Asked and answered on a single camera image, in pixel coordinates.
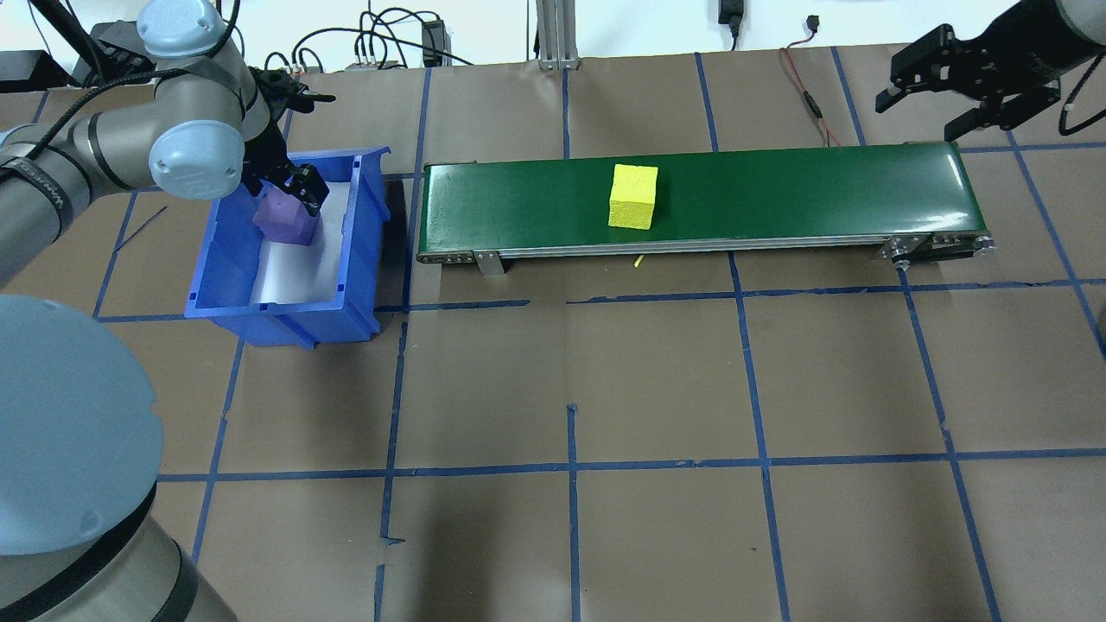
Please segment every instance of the brown paper floor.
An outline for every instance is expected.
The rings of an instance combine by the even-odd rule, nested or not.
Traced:
[[[843,143],[937,139],[967,108],[875,114],[897,49],[795,51]],[[157,191],[97,201],[4,290],[135,351],[166,422],[154,514],[243,621],[1106,619],[1106,123],[961,141],[984,258],[484,278],[411,266],[425,163],[817,147],[779,55],[306,82],[338,100],[286,120],[293,151],[392,147],[371,342],[243,348],[181,319],[207,206]],[[74,97],[0,96],[0,127]]]

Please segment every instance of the purple foam block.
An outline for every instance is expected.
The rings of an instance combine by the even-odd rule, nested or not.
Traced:
[[[310,216],[300,199],[269,188],[261,197],[253,224],[274,242],[311,246],[319,217]]]

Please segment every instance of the green conveyor belt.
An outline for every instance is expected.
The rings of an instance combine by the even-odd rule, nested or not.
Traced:
[[[607,226],[616,163],[659,168],[651,229]],[[436,165],[425,183],[422,262],[987,232],[947,143]]]

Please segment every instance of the yellow foam cube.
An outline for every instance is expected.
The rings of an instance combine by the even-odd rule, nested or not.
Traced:
[[[611,186],[611,227],[648,229],[657,205],[657,167],[615,165]]]

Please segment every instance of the blue plastic bin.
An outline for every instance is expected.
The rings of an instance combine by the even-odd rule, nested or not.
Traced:
[[[196,262],[186,318],[207,318],[251,345],[366,341],[380,331],[373,317],[380,263],[384,204],[380,156],[388,147],[289,154],[298,165],[313,164],[326,182],[349,182],[342,222],[342,250],[334,298],[325,302],[250,304],[258,276],[261,231],[251,219],[260,198],[239,186],[215,201]]]

